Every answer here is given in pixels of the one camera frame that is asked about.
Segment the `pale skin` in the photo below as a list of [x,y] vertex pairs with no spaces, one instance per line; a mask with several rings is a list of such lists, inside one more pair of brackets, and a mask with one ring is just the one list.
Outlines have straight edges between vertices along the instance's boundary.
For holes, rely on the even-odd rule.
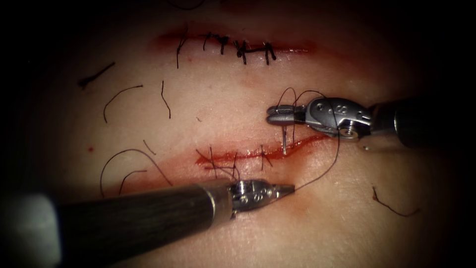
[[[46,99],[28,126],[40,131],[30,141],[32,167],[47,178],[40,184],[58,202],[100,199],[101,170],[125,149],[146,152],[172,182],[185,184],[215,177],[214,171],[195,165],[196,149],[244,154],[261,145],[279,147],[281,129],[266,124],[265,111],[288,87],[298,94],[319,90],[370,106],[412,96],[424,79],[378,32],[339,9],[272,1],[230,13],[218,2],[206,3],[182,11],[161,2],[114,26],[98,22],[77,37],[74,55],[49,66],[50,75],[36,84]],[[170,28],[194,23],[225,26],[271,44],[294,40],[289,48],[299,49],[305,40],[319,46],[312,55],[277,52],[269,65],[264,52],[247,54],[244,65],[231,44],[220,55],[216,40],[207,41],[205,51],[203,41],[188,40],[178,69],[179,38],[174,45],[151,48],[152,40]],[[211,26],[203,34],[208,31],[229,34]],[[84,90],[77,85],[111,62],[116,64]],[[161,98],[162,80],[170,119]],[[138,85],[143,87],[121,93],[108,105],[105,123],[105,104]],[[301,104],[316,96],[304,96]],[[288,92],[284,101],[291,104],[294,97]],[[304,126],[296,128],[297,140],[312,135]],[[336,145],[332,139],[317,141],[303,149],[305,155],[276,161],[273,167],[265,163],[263,170],[259,157],[241,160],[237,167],[242,179],[300,186],[329,167]],[[117,195],[127,173],[148,165],[139,154],[118,158],[104,177],[106,196]],[[145,187],[145,182],[134,184],[132,176],[124,193],[168,186],[159,173],[156,178]],[[114,267],[425,267],[441,237],[449,235],[456,194],[451,179],[450,166],[436,153],[368,153],[342,142],[332,170],[293,196]],[[372,187],[394,210],[420,212],[397,215],[373,200]]]

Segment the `black suture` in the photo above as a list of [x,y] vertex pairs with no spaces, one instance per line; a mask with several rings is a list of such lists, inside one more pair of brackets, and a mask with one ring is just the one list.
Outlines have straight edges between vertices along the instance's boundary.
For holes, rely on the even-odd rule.
[[[288,91],[289,89],[291,89],[293,91],[293,94],[294,94],[294,103],[293,103],[293,113],[296,112],[296,103],[298,102],[298,98],[296,97],[296,91],[294,90],[294,88],[292,87],[288,87],[284,90],[283,94],[281,94],[281,97],[279,98],[279,101],[278,101],[278,104],[276,105],[276,107],[279,106],[279,104],[281,103],[281,100],[283,99],[284,97],[284,94],[286,93],[286,91]],[[296,132],[296,124],[293,124],[293,148],[294,148],[294,144],[295,144],[295,132]]]
[[157,155],[156,153],[154,153],[154,151],[152,151],[152,150],[150,149],[150,147],[147,145],[147,143],[145,142],[144,139],[143,139],[142,141],[144,142],[144,144],[145,144],[145,146],[147,147],[147,149],[149,149],[149,151],[150,151],[153,155]]
[[106,124],[108,123],[108,120],[106,119],[106,108],[107,108],[107,106],[108,106],[117,96],[119,96],[119,94],[123,93],[124,91],[130,90],[130,89],[133,89],[133,88],[138,88],[138,87],[143,87],[143,85],[133,86],[133,87],[126,88],[126,89],[123,89],[123,90],[119,91],[119,93],[117,93],[116,95],[114,95],[114,97],[113,97],[108,103],[106,103],[106,105],[104,105],[103,117],[104,117],[104,122],[106,122]]
[[208,163],[212,164],[212,166],[213,166],[212,168],[215,170],[215,176],[216,176],[216,169],[218,168],[218,169],[220,169],[220,171],[222,171],[223,173],[225,173],[225,174],[227,174],[227,175],[233,177],[233,179],[236,180],[236,178],[235,178],[234,176],[232,176],[232,174],[231,174],[230,172],[224,170],[224,168],[219,168],[219,167],[215,166],[214,163],[212,163],[212,161],[211,161],[210,159],[208,159],[207,157],[205,157],[205,155],[203,155],[200,151],[198,151],[198,149],[195,149],[195,151],[196,151],[201,157],[203,157],[205,160],[207,160]]
[[162,99],[164,100],[165,102],[165,106],[167,106],[167,109],[169,110],[169,119],[171,118],[171,114],[170,114],[170,107],[169,105],[167,104],[167,101],[165,101],[164,99],[164,81],[162,80],[162,91],[160,92],[160,95],[162,96]]
[[232,175],[233,178],[235,177],[235,169],[237,168],[237,155],[238,155],[238,151],[235,153],[235,158],[233,160],[233,175]]
[[185,31],[183,32],[182,37],[180,38],[180,43],[178,44],[178,47],[177,47],[177,69],[179,68],[180,49],[185,44],[185,41],[187,41],[187,37],[185,36],[187,34],[187,32],[188,32],[188,26],[185,28]]
[[[322,94],[321,92],[319,92],[319,91],[317,91],[317,90],[306,90],[306,91],[304,91],[303,93],[301,93],[301,94],[297,97],[296,103],[297,103],[297,101],[299,100],[299,98],[300,98],[304,93],[307,93],[307,92],[317,93],[317,94],[321,95],[321,96],[324,98],[325,101],[328,102],[328,104],[329,104],[329,106],[331,107],[331,110],[332,110],[332,116],[334,117],[335,126],[336,126],[336,128],[337,128],[337,125],[338,125],[338,124],[337,124],[336,113],[335,113],[335,111],[334,111],[334,107],[332,107],[332,105],[330,104],[329,100],[327,100],[327,97],[326,97],[324,94]],[[318,177],[315,178],[314,180],[311,180],[311,181],[309,181],[309,182],[307,182],[307,183],[305,183],[305,184],[303,184],[303,185],[297,187],[297,188],[295,189],[295,191],[297,191],[297,190],[299,190],[299,189],[301,189],[301,188],[303,188],[303,187],[305,187],[305,186],[307,186],[307,185],[309,185],[309,184],[311,184],[311,183],[317,181],[318,179],[320,179],[320,178],[322,178],[324,175],[326,175],[326,174],[332,169],[332,167],[334,167],[334,165],[336,164],[337,158],[338,158],[338,156],[339,156],[339,149],[340,149],[340,147],[341,147],[341,135],[340,135],[339,132],[337,132],[337,149],[336,149],[336,156],[334,157],[334,161],[332,162],[332,164],[331,164],[331,165],[329,166],[329,168],[327,168],[327,170],[324,171],[320,176],[318,176]]]
[[235,45],[237,49],[237,57],[241,58],[243,57],[243,64],[246,65],[246,53],[253,53],[253,52],[261,52],[264,51],[264,56],[266,59],[266,65],[269,65],[269,58],[268,58],[268,52],[271,53],[271,58],[275,61],[276,60],[276,55],[274,55],[273,47],[271,46],[270,43],[265,43],[263,48],[255,48],[255,49],[246,49],[246,41],[243,41],[243,45],[240,47],[238,41],[234,41],[233,44]]
[[[292,89],[292,88],[290,88],[290,87],[287,88],[287,89],[283,92],[283,95],[284,95],[284,93],[285,93],[288,89]],[[324,94],[322,94],[321,92],[319,92],[319,91],[317,91],[317,90],[306,90],[306,91],[304,91],[303,93],[301,93],[301,94],[296,98],[296,101],[294,102],[293,105],[296,105],[298,99],[299,99],[304,93],[307,93],[307,92],[317,93],[317,94],[321,95],[327,102],[329,102],[329,101],[327,100],[327,97],[324,96]],[[280,98],[280,100],[278,101],[278,105],[279,105],[279,103],[281,102],[281,99],[283,98],[283,95],[281,95],[281,98]],[[336,127],[337,127],[336,113],[335,113],[334,108],[332,107],[332,105],[330,105],[330,107],[331,107],[331,110],[332,110],[332,115],[333,115],[333,117],[334,117],[334,122],[335,122]],[[339,156],[340,146],[341,146],[341,136],[340,136],[339,132],[337,132],[337,149],[336,149],[336,155],[335,155],[335,157],[334,157],[334,161],[332,162],[332,164],[331,164],[321,175],[319,175],[317,178],[315,178],[315,179],[313,179],[313,180],[311,180],[311,181],[309,181],[309,182],[307,182],[307,183],[304,183],[303,185],[301,185],[301,186],[299,186],[299,187],[296,187],[296,188],[295,188],[295,192],[296,192],[297,190],[302,189],[302,188],[306,187],[307,185],[309,185],[309,184],[311,184],[311,183],[317,181],[318,179],[322,178],[324,175],[326,175],[326,174],[332,169],[332,167],[334,167],[334,165],[335,165],[336,162],[337,162],[337,158],[338,158],[338,156]]]
[[223,49],[228,44],[229,37],[228,36],[220,36],[218,34],[212,34],[212,32],[208,32],[208,34],[200,34],[198,36],[204,36],[205,41],[203,41],[203,51],[205,51],[205,44],[209,38],[215,38],[220,44],[220,54],[223,55]]
[[89,82],[94,81],[96,78],[98,78],[100,75],[102,75],[105,71],[107,71],[109,68],[111,68],[115,64],[116,64],[115,62],[112,62],[106,68],[100,70],[97,74],[78,80],[78,86],[81,87],[81,90],[85,90]]
[[242,46],[242,47],[239,46],[238,41],[234,41],[233,44],[234,44],[235,47],[237,48],[237,57],[238,57],[238,58],[243,57],[243,64],[246,65],[246,56],[245,56],[245,53],[246,53],[246,41],[243,41],[243,46]]
[[211,146],[210,146],[210,159],[212,160],[213,170],[215,170],[215,179],[218,179],[217,169],[215,168],[215,163],[213,162],[213,152],[212,152],[212,147]]
[[172,182],[169,181],[169,179],[167,179],[167,176],[165,176],[165,174],[162,172],[162,170],[159,168],[159,166],[154,162],[154,160],[152,159],[152,157],[150,157],[148,154],[146,154],[145,152],[141,151],[141,150],[138,150],[138,149],[126,149],[126,150],[123,150],[123,151],[120,151],[118,153],[116,153],[115,155],[113,155],[111,158],[109,158],[109,160],[106,162],[106,164],[104,165],[103,167],[103,170],[101,171],[101,176],[99,178],[99,190],[101,192],[101,196],[104,198],[104,191],[103,191],[103,174],[104,174],[104,170],[106,169],[106,166],[109,164],[109,162],[111,162],[114,157],[122,154],[122,153],[126,153],[126,152],[129,152],[129,151],[134,151],[134,152],[138,152],[138,153],[141,153],[143,155],[145,155],[151,162],[152,164],[154,164],[154,166],[157,168],[157,170],[160,172],[160,174],[162,174],[162,176],[164,176],[164,179],[165,181],[170,185],[170,186],[173,186]]
[[400,212],[397,212],[395,211],[393,208],[391,208],[389,205],[383,203],[382,201],[380,201],[377,197],[377,192],[375,191],[375,186],[372,186],[372,189],[373,189],[373,196],[372,198],[377,201],[377,203],[381,204],[382,206],[385,206],[387,207],[390,211],[392,211],[393,213],[397,214],[398,216],[402,216],[402,217],[410,217],[410,216],[413,216],[415,215],[416,213],[420,212],[420,209],[417,208],[415,211],[413,211],[412,213],[410,214],[402,214]]
[[178,6],[174,3],[172,3],[171,1],[167,0],[167,3],[175,8],[178,8],[178,9],[182,9],[182,10],[193,10],[193,9],[196,9],[196,8],[199,8],[201,5],[203,5],[203,3],[205,3],[205,0],[202,0],[200,1],[200,3],[198,3],[196,6],[193,6],[193,7],[181,7],[181,6]]
[[263,150],[263,145],[261,145],[261,171],[263,171],[263,166],[264,166],[264,160],[263,158],[266,158],[266,160],[268,161],[269,165],[271,167],[273,167],[273,164],[271,164],[271,161],[269,160],[268,156],[266,156],[266,154],[264,153],[264,150]]
[[137,173],[137,172],[147,172],[147,170],[135,170],[135,171],[132,171],[131,173],[127,174],[124,179],[122,179],[122,183],[120,184],[120,188],[119,188],[119,194],[118,196],[120,196],[120,193],[122,192],[122,187],[124,186],[124,182],[125,180],[132,174],[134,173]]
[[205,170],[210,170],[210,169],[219,169],[220,171],[226,173],[227,175],[231,176],[235,181],[239,181],[239,178],[235,178],[232,174],[230,174],[228,171],[225,171],[224,169],[233,169],[233,171],[235,171],[235,167],[222,167],[222,166],[215,166],[215,168],[212,168],[212,167],[204,167]]

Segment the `cut suture end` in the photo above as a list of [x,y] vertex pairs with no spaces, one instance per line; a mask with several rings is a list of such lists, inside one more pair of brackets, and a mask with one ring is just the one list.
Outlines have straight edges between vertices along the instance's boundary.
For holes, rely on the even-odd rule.
[[390,211],[392,211],[393,213],[397,214],[398,216],[402,216],[402,217],[410,217],[410,216],[413,216],[415,215],[416,213],[420,212],[420,209],[417,208],[415,211],[409,213],[409,214],[403,214],[403,213],[400,213],[400,212],[397,212],[395,211],[393,208],[391,208],[389,205],[383,203],[382,201],[380,201],[378,199],[378,196],[377,196],[377,191],[375,190],[375,186],[372,186],[372,189],[373,189],[373,196],[372,196],[372,199],[377,201],[377,203],[381,204],[382,206],[388,208]]

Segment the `loose suture strand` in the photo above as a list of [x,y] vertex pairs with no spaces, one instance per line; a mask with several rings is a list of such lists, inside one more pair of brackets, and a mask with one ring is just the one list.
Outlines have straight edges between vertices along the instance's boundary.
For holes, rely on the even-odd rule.
[[121,93],[125,92],[125,91],[128,91],[130,89],[133,89],[133,88],[138,88],[138,87],[143,87],[143,85],[138,85],[138,86],[133,86],[133,87],[129,87],[129,88],[126,88],[126,89],[123,89],[121,91],[119,91],[116,95],[114,95],[114,97],[106,103],[106,105],[104,105],[104,109],[103,109],[103,117],[104,117],[104,122],[106,122],[106,124],[108,123],[108,120],[106,119],[106,108],[108,107],[108,105],[117,97],[119,96]]
[[107,67],[105,67],[104,69],[100,70],[97,74],[78,80],[78,86],[81,87],[81,90],[85,90],[85,89],[86,89],[86,86],[87,86],[90,82],[96,80],[100,75],[102,75],[105,71],[107,71],[109,68],[111,68],[111,67],[114,66],[115,64],[116,64],[115,62],[112,62],[112,63],[110,63]]
[[120,188],[119,188],[119,194],[118,196],[120,196],[120,193],[122,192],[122,187],[124,186],[124,182],[125,180],[132,174],[134,173],[139,173],[139,172],[147,172],[147,170],[135,170],[135,171],[132,171],[131,173],[127,174],[124,179],[122,179],[122,183],[120,184]]
[[413,216],[413,215],[415,215],[416,213],[420,212],[420,209],[417,208],[417,209],[415,209],[415,211],[413,211],[413,212],[411,212],[411,213],[409,213],[409,214],[400,213],[400,212],[394,210],[394,209],[391,208],[389,205],[383,203],[382,201],[380,201],[380,200],[378,199],[378,197],[377,197],[377,192],[376,192],[376,190],[375,190],[375,186],[372,186],[372,189],[373,189],[373,196],[372,196],[372,198],[373,198],[377,203],[379,203],[379,204],[381,204],[382,206],[388,208],[390,211],[392,211],[393,213],[397,214],[398,216],[410,217],[410,216]]
[[171,118],[172,114],[170,113],[170,107],[167,104],[167,101],[164,98],[164,81],[162,80],[162,91],[160,92],[160,95],[162,97],[162,100],[164,100],[165,106],[167,106],[167,109],[169,110],[169,119]]
[[109,158],[109,160],[104,164],[103,166],[103,170],[101,171],[101,176],[99,178],[99,191],[101,192],[101,196],[104,198],[105,195],[104,195],[104,189],[103,189],[103,176],[104,176],[104,171],[107,167],[107,165],[118,155],[121,155],[123,153],[127,153],[127,152],[138,152],[142,155],[144,155],[145,157],[147,157],[147,159],[149,159],[152,164],[154,164],[154,167],[160,172],[160,174],[164,177],[164,180],[170,185],[170,186],[173,186],[172,182],[167,178],[167,176],[165,176],[165,174],[162,172],[162,170],[159,168],[159,166],[155,163],[155,161],[152,159],[152,157],[150,157],[147,153],[145,153],[144,151],[141,151],[139,149],[127,149],[127,150],[123,150],[123,151],[120,151],[118,153],[116,153],[115,155],[113,155],[111,158]]
[[147,147],[147,149],[148,149],[153,155],[157,155],[156,153],[154,153],[154,151],[152,151],[152,150],[150,149],[150,147],[147,145],[147,143],[145,142],[144,139],[143,139],[142,141],[144,142],[145,147]]

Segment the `metal screw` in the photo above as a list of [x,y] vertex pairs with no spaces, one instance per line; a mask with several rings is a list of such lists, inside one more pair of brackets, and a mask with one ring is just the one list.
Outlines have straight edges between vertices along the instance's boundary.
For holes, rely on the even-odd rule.
[[261,201],[262,199],[263,199],[263,195],[261,195],[261,194],[255,194],[255,195],[254,195],[254,198],[253,198],[253,200],[254,200],[255,202],[259,202],[259,201]]
[[357,138],[358,137],[358,133],[354,130],[354,128],[352,126],[341,128],[339,130],[339,133],[343,137],[348,137],[348,138]]
[[248,197],[247,196],[241,196],[239,198],[239,201],[243,204],[246,204],[246,203],[248,203]]

